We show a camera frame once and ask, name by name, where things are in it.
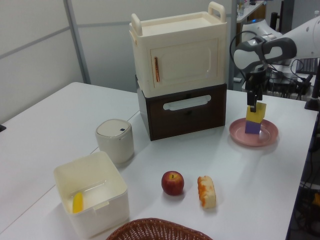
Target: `apple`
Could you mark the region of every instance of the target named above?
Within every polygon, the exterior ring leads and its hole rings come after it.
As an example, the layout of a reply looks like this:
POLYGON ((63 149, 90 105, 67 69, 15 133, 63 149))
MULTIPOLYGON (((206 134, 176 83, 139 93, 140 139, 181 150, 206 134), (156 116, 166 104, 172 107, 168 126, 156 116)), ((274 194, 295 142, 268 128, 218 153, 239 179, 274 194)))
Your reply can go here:
POLYGON ((167 171, 161 179, 163 191, 171 196, 182 194, 185 180, 184 177, 177 171, 167 171))

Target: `bread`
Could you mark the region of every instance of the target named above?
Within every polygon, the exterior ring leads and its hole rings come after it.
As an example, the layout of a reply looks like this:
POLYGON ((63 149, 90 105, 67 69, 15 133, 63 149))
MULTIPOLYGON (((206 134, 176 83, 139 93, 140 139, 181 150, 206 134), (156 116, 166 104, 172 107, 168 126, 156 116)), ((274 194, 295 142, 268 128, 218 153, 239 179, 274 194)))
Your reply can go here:
POLYGON ((198 177, 198 192, 201 205, 204 209, 214 208, 216 206, 216 192, 211 177, 198 177))

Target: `cabinet handle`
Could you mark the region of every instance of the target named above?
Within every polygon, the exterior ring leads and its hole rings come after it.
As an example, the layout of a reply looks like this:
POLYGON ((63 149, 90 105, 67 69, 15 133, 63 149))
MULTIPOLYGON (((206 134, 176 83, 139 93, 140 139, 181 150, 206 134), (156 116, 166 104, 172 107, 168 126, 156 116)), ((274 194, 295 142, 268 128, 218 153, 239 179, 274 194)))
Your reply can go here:
POLYGON ((154 57, 154 64, 155 64, 155 77, 156 77, 156 82, 160 82, 160 77, 159 77, 159 66, 158 66, 158 58, 155 56, 154 57))
POLYGON ((167 102, 163 105, 164 110, 176 111, 206 105, 211 100, 210 95, 197 96, 180 101, 167 102))

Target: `bin lid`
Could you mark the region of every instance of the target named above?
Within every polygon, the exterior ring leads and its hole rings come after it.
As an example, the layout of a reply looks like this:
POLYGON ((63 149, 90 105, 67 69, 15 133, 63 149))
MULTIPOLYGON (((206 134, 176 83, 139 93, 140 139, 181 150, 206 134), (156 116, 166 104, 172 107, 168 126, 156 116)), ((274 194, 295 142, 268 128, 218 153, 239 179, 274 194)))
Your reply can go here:
POLYGON ((99 135, 106 137, 117 137, 124 134, 130 127, 127 121, 121 119, 110 119, 102 123, 96 130, 99 135))

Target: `bottle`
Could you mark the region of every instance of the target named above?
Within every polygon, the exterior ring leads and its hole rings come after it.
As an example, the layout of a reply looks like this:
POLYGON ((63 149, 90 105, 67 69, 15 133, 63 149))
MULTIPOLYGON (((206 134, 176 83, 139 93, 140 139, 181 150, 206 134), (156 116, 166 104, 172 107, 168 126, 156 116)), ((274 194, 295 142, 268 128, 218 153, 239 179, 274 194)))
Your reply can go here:
POLYGON ((244 8, 248 8, 250 6, 250 0, 244 0, 244 8))
POLYGON ((245 11, 245 0, 238 0, 238 15, 243 16, 245 11))

